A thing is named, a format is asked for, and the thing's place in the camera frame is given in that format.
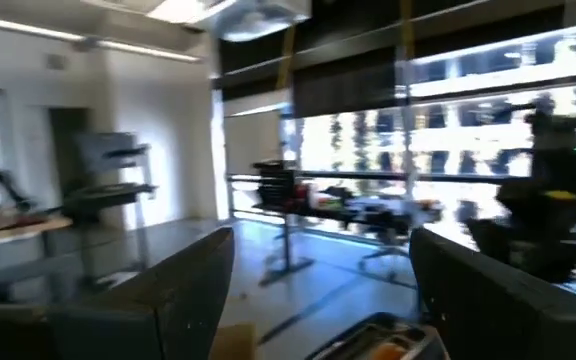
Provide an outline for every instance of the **doorway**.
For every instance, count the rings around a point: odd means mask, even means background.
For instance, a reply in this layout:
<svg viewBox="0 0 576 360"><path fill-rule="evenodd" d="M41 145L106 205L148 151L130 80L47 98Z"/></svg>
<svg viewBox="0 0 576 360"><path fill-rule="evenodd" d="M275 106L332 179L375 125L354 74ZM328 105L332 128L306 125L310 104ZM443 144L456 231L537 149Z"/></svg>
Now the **doorway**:
<svg viewBox="0 0 576 360"><path fill-rule="evenodd" d="M73 192L95 185L95 178L86 171L77 146L76 135L91 131L90 109L49 108L48 119L53 140L55 169L61 193L61 203ZM99 223L97 212L68 214L75 223Z"/></svg>

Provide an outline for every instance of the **cardboard box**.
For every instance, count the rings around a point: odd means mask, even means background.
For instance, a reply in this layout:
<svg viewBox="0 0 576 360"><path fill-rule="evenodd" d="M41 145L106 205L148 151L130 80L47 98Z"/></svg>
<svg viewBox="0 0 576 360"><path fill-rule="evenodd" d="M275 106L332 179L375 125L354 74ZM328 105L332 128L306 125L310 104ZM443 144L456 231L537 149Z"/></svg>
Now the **cardboard box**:
<svg viewBox="0 0 576 360"><path fill-rule="evenodd" d="M257 339L253 324L222 327L212 343L210 360L255 360Z"/></svg>

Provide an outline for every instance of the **wooden desk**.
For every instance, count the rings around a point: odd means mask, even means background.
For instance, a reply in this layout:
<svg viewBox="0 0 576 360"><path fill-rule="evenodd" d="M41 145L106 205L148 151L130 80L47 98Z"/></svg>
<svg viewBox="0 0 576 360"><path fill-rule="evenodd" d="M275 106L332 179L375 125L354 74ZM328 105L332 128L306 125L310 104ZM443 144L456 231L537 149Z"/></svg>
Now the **wooden desk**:
<svg viewBox="0 0 576 360"><path fill-rule="evenodd" d="M41 224L23 226L14 229L0 230L0 240L5 239L16 240L36 236L45 231L57 230L68 227L71 224L72 221L68 218L55 217Z"/></svg>
<svg viewBox="0 0 576 360"><path fill-rule="evenodd" d="M0 269L0 284L14 283L39 276L48 276L48 286L51 290L52 300L61 300L64 296L60 290L59 280L53 275L61 272L63 269L77 266L80 260L75 254L56 256L48 242L47 232L65 228L71 224L72 221L68 218L54 217L41 224L0 230L0 241L15 241L42 235L41 243L43 246L43 254L40 259Z"/></svg>

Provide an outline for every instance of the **orange object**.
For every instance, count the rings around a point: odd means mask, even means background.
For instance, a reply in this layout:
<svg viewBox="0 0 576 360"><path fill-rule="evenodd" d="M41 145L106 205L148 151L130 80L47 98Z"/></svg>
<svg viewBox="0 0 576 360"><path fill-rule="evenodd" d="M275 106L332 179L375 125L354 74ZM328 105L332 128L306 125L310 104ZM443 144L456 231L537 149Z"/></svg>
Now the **orange object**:
<svg viewBox="0 0 576 360"><path fill-rule="evenodd" d="M383 343L375 349L370 360L399 360L406 355L406 350L391 343Z"/></svg>

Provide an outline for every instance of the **roller shade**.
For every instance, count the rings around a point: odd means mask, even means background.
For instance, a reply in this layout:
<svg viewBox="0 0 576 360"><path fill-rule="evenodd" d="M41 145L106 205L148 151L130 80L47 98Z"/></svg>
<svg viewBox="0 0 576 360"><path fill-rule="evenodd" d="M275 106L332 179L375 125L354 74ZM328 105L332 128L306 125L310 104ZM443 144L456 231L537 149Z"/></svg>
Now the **roller shade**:
<svg viewBox="0 0 576 360"><path fill-rule="evenodd" d="M271 76L261 80L254 80L251 82L245 82L230 87L224 87L221 89L222 90L221 96L223 101L231 101L235 99L246 98L249 96L269 93L275 91L276 87L277 87L277 74L275 72Z"/></svg>
<svg viewBox="0 0 576 360"><path fill-rule="evenodd" d="M395 105L395 49L298 70L292 79L295 117Z"/></svg>

